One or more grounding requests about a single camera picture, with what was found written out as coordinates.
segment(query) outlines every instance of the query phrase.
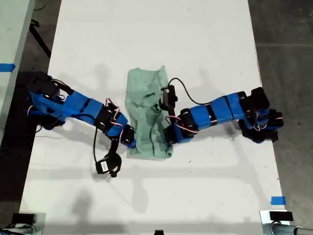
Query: white label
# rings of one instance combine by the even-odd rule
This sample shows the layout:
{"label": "white label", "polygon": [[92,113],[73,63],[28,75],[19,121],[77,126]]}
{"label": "white label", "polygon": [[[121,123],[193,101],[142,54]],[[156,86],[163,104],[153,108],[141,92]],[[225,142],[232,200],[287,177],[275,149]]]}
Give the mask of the white label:
{"label": "white label", "polygon": [[103,170],[104,172],[109,170],[109,168],[108,168],[108,165],[107,165],[107,162],[106,162],[106,161],[101,162],[101,167],[102,167],[102,170]]}

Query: red and white wire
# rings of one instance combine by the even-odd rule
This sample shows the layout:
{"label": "red and white wire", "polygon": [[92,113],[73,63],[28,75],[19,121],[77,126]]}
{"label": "red and white wire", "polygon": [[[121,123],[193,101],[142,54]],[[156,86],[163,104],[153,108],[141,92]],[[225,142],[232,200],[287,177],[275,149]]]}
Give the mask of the red and white wire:
{"label": "red and white wire", "polygon": [[[168,118],[176,118],[177,120],[181,121],[181,119],[180,119],[179,117],[177,117],[177,116],[166,116],[165,119],[167,120],[167,122],[168,122],[169,124],[171,124],[171,122],[168,120]],[[180,126],[180,125],[178,125],[176,122],[175,122],[175,125],[178,126],[180,129],[189,131],[189,132],[191,132],[191,133],[198,133],[198,132],[199,132],[199,131],[193,131],[193,130],[190,130],[190,129],[186,128],[186,127]]]}
{"label": "red and white wire", "polygon": [[121,126],[121,127],[122,127],[121,134],[119,135],[119,142],[121,142],[121,138],[122,138],[122,134],[123,134],[123,130],[124,130],[123,125],[120,124],[120,123],[114,122],[114,121],[111,121],[111,123],[112,123],[113,125],[117,125],[117,126]]}
{"label": "red and white wire", "polygon": [[65,84],[64,82],[62,82],[62,81],[60,81],[60,80],[58,80],[58,79],[52,79],[51,81],[52,81],[52,82],[58,82],[58,83],[61,83],[61,84],[64,85],[64,86],[67,86],[67,84]]}
{"label": "red and white wire", "polygon": [[117,109],[115,110],[115,114],[114,114],[114,117],[113,117],[113,120],[114,120],[114,121],[116,121],[116,115],[117,115],[118,112],[119,112],[119,108],[117,108]]}
{"label": "red and white wire", "polygon": [[106,98],[106,105],[105,105],[105,106],[108,105],[108,101],[110,101],[110,103],[113,104],[113,102],[112,102],[112,100],[111,100],[110,98]]}
{"label": "red and white wire", "polygon": [[31,107],[34,107],[34,105],[29,106],[29,108],[27,109],[27,115],[26,116],[28,116],[28,113],[29,113],[29,110],[31,109]]}

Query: blue tape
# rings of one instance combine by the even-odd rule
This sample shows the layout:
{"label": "blue tape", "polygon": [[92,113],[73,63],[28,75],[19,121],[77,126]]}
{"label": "blue tape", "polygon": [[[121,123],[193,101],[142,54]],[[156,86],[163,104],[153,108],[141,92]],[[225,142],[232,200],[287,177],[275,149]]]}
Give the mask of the blue tape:
{"label": "blue tape", "polygon": [[286,204],[286,197],[272,197],[270,202],[271,205],[285,205]]}
{"label": "blue tape", "polygon": [[0,64],[0,72],[12,72],[15,64]]}

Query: blue painter's tape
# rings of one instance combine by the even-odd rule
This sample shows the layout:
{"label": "blue painter's tape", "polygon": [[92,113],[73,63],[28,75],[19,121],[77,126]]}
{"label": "blue painter's tape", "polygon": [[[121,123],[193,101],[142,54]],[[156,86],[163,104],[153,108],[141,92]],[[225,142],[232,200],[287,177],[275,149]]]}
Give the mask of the blue painter's tape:
{"label": "blue painter's tape", "polygon": [[192,107],[190,111],[199,130],[208,128],[211,125],[211,118],[205,105]]}
{"label": "blue painter's tape", "polygon": [[15,64],[0,64],[0,72],[12,72],[15,69]]}
{"label": "blue painter's tape", "polygon": [[237,93],[229,94],[227,96],[227,100],[228,100],[231,112],[233,113],[234,119],[244,119],[245,114],[240,105],[240,102],[239,102],[240,99]]}
{"label": "blue painter's tape", "polygon": [[211,107],[213,109],[218,124],[233,120],[233,115],[231,114],[230,109],[226,103],[226,99],[224,97],[213,100],[211,103]]}
{"label": "blue painter's tape", "polygon": [[285,205],[286,204],[286,197],[272,197],[270,202],[271,205]]}

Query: green cloth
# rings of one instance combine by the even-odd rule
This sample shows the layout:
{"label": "green cloth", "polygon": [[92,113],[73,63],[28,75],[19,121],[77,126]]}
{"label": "green cloth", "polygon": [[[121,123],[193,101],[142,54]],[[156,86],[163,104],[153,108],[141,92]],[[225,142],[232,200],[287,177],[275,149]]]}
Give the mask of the green cloth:
{"label": "green cloth", "polygon": [[165,159],[173,154],[163,130],[169,125],[158,106],[161,88],[167,86],[165,67],[157,71],[136,68],[128,72],[125,106],[135,128],[136,148],[130,154],[143,159]]}

